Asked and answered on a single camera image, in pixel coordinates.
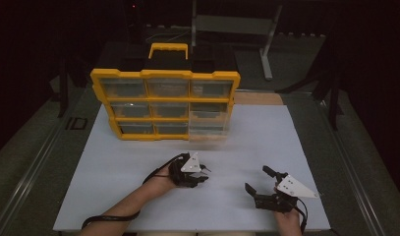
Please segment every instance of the yellow handle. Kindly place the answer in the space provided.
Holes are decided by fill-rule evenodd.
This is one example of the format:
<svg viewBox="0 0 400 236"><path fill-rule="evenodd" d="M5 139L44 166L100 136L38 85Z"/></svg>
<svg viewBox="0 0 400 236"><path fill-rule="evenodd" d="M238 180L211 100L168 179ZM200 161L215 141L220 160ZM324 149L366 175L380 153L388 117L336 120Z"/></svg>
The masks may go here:
<svg viewBox="0 0 400 236"><path fill-rule="evenodd" d="M148 59L151 59L154 50L185 51L185 60L188 60L188 44L154 42L150 47Z"/></svg>

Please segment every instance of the human arm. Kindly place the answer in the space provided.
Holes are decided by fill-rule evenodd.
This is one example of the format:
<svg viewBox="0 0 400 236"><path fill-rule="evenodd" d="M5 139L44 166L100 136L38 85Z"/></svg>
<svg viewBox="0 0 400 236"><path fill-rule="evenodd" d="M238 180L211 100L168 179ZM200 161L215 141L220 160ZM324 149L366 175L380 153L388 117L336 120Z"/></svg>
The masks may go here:
<svg viewBox="0 0 400 236"><path fill-rule="evenodd" d="M168 167L162 168L156 173L157 176L151 177L103 215L129 216L137 213L147 203L176 187L172 180L166 177L168 174ZM130 221L96 221L85 227L80 236L121 236L129 224Z"/></svg>
<svg viewBox="0 0 400 236"><path fill-rule="evenodd" d="M302 236L300 227L300 214L292 209L290 212L274 211L276 223L281 236Z"/></svg>

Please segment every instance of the black strap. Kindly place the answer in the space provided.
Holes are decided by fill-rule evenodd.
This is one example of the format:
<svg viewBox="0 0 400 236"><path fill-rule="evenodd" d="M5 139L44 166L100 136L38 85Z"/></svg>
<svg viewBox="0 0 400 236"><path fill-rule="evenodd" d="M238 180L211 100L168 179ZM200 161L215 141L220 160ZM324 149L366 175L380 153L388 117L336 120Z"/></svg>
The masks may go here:
<svg viewBox="0 0 400 236"><path fill-rule="evenodd" d="M300 215L303 217L303 221L301 222L301 233L304 234L305 231L305 227L307 226L307 216L296 206L294 207L294 209L300 213Z"/></svg>
<svg viewBox="0 0 400 236"><path fill-rule="evenodd" d="M175 157L173 157L172 159L170 159L168 162L164 163L162 166L160 166L159 168L153 170L153 172L151 172L143 181L143 183L147 182L147 180L149 180L151 177L153 176L157 176L157 172L159 172L159 170L163 169L166 165L168 165L169 163L171 163L172 161L176 160L177 158L183 156L182 154L179 154Z"/></svg>
<svg viewBox="0 0 400 236"><path fill-rule="evenodd" d="M88 219L86 219L86 221L84 221L83 226L81 227L81 229L84 229L86 226L88 226L89 224L95 222L95 221L131 221L134 220L135 218L137 218L139 216L141 212L138 211L135 214L129 215L129 216L114 216L114 215L97 215L97 216L92 216Z"/></svg>

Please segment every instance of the human hand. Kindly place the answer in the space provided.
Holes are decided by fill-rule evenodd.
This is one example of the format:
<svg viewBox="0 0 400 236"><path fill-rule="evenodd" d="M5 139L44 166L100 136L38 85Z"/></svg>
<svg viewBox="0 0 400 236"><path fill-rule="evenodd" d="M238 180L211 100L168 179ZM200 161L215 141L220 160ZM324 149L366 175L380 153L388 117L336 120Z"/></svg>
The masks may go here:
<svg viewBox="0 0 400 236"><path fill-rule="evenodd" d="M295 209L284 213L274 211L273 215L281 236L302 236L300 214Z"/></svg>

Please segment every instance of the clear plastic drawer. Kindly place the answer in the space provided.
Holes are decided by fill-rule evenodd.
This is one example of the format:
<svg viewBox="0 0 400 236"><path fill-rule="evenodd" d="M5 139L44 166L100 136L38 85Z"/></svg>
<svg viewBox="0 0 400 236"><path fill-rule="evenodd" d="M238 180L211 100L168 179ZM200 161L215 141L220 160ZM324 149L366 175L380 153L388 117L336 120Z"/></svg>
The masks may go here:
<svg viewBox="0 0 400 236"><path fill-rule="evenodd" d="M188 81L184 79L148 79L146 80L150 96L188 97Z"/></svg>
<svg viewBox="0 0 400 236"><path fill-rule="evenodd" d="M191 96L227 98L232 86L232 81L191 81Z"/></svg>
<svg viewBox="0 0 400 236"><path fill-rule="evenodd" d="M107 97L146 97L142 79L100 79Z"/></svg>
<svg viewBox="0 0 400 236"><path fill-rule="evenodd" d="M190 141L224 141L229 131L226 112L190 112Z"/></svg>
<svg viewBox="0 0 400 236"><path fill-rule="evenodd" d="M188 123L156 122L154 123L159 135L186 135L188 134Z"/></svg>
<svg viewBox="0 0 400 236"><path fill-rule="evenodd" d="M213 116L218 116L221 113L226 113L227 103L193 102L190 105L190 112L191 111L195 111L196 113L193 114L203 116L203 118L212 118Z"/></svg>
<svg viewBox="0 0 400 236"><path fill-rule="evenodd" d="M187 102L152 102L150 104L154 117L186 118L188 117Z"/></svg>
<svg viewBox="0 0 400 236"><path fill-rule="evenodd" d="M151 122L119 122L123 134L153 134Z"/></svg>
<svg viewBox="0 0 400 236"><path fill-rule="evenodd" d="M111 108L116 117L141 118L150 116L147 102L111 102Z"/></svg>

